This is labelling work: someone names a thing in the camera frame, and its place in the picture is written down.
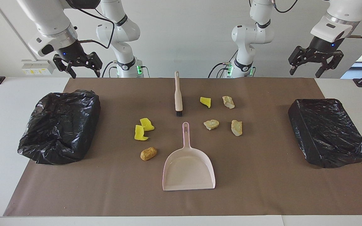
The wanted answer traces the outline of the pink plastic dustpan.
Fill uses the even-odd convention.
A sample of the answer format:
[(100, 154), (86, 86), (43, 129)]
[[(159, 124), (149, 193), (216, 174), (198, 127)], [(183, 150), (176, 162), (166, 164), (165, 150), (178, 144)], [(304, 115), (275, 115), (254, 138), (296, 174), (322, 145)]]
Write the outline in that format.
[(215, 189), (216, 178), (210, 158), (191, 147), (190, 127), (182, 124), (183, 147), (173, 151), (165, 160), (162, 172), (163, 191)]

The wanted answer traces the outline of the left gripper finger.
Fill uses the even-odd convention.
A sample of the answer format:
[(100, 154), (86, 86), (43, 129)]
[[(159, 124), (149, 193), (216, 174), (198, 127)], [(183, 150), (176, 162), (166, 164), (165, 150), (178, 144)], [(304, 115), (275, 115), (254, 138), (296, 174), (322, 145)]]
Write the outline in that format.
[(293, 76), (295, 71), (300, 65), (308, 63), (308, 54), (310, 53), (310, 48), (303, 48), (301, 46), (296, 46), (292, 54), (288, 58), (288, 62), (291, 66), (290, 75)]
[(341, 50), (336, 50), (331, 53), (316, 52), (315, 58), (321, 63), (320, 68), (315, 73), (316, 78), (320, 78), (326, 70), (334, 70), (343, 59), (343, 56), (344, 54)]

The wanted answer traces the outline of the pale yellowish foam chunk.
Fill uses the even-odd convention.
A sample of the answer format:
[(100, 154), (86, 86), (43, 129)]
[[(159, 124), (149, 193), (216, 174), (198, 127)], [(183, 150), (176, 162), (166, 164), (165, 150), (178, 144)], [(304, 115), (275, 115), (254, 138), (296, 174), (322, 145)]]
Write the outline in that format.
[(204, 126), (206, 127), (207, 130), (214, 130), (216, 129), (220, 122), (218, 120), (208, 120), (208, 121), (205, 121), (203, 122)]
[(238, 120), (232, 120), (231, 131), (235, 136), (241, 136), (243, 134), (243, 122)]
[(222, 99), (223, 99), (223, 104), (225, 107), (227, 107), (229, 109), (235, 108), (235, 104), (234, 104), (231, 96), (223, 96)]

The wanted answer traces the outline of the flat taut black bag bin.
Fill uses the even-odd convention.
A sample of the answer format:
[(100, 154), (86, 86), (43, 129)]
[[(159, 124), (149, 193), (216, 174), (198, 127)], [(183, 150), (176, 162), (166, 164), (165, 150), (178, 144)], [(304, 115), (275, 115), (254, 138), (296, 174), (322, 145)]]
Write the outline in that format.
[(337, 99), (296, 99), (290, 123), (306, 161), (322, 168), (362, 162), (362, 136)]

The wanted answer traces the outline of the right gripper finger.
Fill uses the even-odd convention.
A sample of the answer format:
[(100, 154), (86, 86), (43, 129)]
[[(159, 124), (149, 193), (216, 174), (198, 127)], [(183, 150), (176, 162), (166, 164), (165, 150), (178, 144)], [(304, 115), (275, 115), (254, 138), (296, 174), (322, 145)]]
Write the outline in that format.
[(53, 62), (55, 63), (55, 66), (60, 72), (65, 72), (69, 74), (73, 79), (76, 78), (76, 73), (72, 69), (72, 62), (68, 61), (66, 62), (63, 60), (58, 54), (55, 54), (53, 57)]
[(101, 77), (102, 60), (96, 52), (86, 54), (85, 67), (94, 71), (96, 77)]

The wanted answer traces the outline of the brown sponge chunk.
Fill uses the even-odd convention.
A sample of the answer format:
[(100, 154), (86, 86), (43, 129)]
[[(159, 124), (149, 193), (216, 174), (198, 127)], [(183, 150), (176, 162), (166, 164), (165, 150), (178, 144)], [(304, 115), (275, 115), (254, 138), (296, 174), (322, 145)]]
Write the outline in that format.
[(153, 157), (155, 157), (157, 155), (157, 149), (155, 147), (149, 147), (145, 150), (142, 150), (142, 152), (140, 153), (140, 158), (143, 161), (148, 161), (150, 159), (152, 159)]

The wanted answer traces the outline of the crumpled open black bag bin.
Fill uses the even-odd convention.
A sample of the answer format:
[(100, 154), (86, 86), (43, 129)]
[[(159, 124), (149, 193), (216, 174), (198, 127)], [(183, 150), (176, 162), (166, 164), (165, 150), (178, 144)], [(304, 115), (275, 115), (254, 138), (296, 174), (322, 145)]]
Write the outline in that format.
[(92, 144), (100, 112), (100, 97), (92, 90), (49, 93), (31, 113), (17, 153), (37, 164), (81, 161)]

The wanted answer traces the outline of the beige brush black bristles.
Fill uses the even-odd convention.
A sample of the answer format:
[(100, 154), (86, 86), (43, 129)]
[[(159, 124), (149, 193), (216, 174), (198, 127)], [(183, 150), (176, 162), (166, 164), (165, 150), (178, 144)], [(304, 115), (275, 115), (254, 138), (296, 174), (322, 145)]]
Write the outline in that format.
[(180, 90), (179, 71), (175, 71), (175, 111), (177, 117), (183, 116), (183, 102)]

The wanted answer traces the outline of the brown table mat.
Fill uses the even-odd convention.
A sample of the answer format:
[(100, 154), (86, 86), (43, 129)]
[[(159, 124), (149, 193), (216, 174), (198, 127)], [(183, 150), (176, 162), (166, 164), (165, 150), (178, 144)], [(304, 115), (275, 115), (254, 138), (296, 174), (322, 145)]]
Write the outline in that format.
[[(362, 215), (362, 163), (323, 169), (306, 162), (290, 124), (296, 99), (323, 98), (309, 78), (181, 79), (177, 117), (172, 78), (77, 78), (65, 92), (93, 90), (101, 114), (85, 159), (29, 161), (4, 216)], [(211, 98), (210, 109), (200, 97)], [(229, 109), (223, 96), (235, 104)], [(134, 139), (148, 118), (148, 140)], [(218, 120), (207, 130), (203, 122)], [(235, 136), (231, 121), (243, 122)], [(210, 158), (215, 189), (163, 191), (165, 160), (190, 140)], [(140, 153), (157, 155), (148, 161)]]

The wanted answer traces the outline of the white wall socket box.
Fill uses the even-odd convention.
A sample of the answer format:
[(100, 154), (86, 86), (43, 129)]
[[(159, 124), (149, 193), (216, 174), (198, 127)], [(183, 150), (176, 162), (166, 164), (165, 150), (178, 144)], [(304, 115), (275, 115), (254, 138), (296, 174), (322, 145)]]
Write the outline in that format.
[(25, 75), (52, 75), (56, 68), (49, 60), (22, 60), (21, 63)]

